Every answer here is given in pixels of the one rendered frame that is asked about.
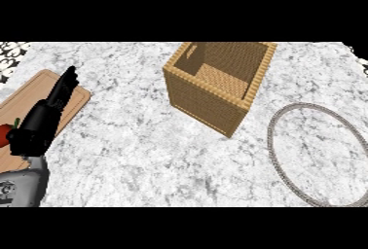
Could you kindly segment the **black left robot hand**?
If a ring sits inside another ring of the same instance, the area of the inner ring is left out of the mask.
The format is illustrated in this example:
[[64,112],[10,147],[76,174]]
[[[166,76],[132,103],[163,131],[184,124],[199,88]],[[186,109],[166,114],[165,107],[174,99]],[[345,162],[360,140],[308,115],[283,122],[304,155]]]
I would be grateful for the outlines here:
[[61,74],[45,99],[30,107],[22,124],[7,132],[10,155],[39,157],[44,155],[59,126],[63,109],[78,85],[76,68],[70,66]]

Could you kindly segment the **brown wicker basket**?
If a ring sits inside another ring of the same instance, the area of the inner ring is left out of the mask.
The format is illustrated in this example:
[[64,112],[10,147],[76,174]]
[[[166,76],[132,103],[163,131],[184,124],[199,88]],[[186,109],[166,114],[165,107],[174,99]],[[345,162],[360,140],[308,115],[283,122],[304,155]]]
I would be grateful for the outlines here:
[[183,42],[162,71],[171,105],[231,137],[276,51],[270,42]]

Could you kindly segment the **round marble placemat, grey rim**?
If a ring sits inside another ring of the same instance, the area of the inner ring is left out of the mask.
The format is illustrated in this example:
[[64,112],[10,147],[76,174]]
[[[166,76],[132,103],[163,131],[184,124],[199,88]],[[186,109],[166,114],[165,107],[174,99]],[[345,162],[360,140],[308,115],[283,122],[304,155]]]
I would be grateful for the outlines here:
[[368,207],[368,108],[283,103],[265,130],[276,206]]

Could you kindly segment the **red vegetable with green stem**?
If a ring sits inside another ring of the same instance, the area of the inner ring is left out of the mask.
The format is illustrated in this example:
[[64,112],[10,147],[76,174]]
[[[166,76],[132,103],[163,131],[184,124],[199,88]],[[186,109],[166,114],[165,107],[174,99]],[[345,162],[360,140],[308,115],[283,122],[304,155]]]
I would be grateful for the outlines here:
[[0,148],[2,148],[8,144],[5,135],[11,129],[17,128],[19,122],[20,119],[14,119],[14,122],[11,124],[0,124]]

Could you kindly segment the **pale wooden cutting board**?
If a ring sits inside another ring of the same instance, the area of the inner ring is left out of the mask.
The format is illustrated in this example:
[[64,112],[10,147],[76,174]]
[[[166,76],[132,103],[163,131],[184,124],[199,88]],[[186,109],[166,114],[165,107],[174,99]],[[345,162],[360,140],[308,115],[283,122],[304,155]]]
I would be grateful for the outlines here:
[[[17,88],[7,99],[0,103],[0,125],[11,124],[14,119],[23,119],[26,113],[39,99],[44,99],[59,79],[59,75],[42,69]],[[79,109],[90,99],[90,92],[75,87],[70,100],[64,107],[56,135],[67,125]],[[10,146],[0,148],[0,173],[27,168],[27,162],[19,156],[10,155]]]

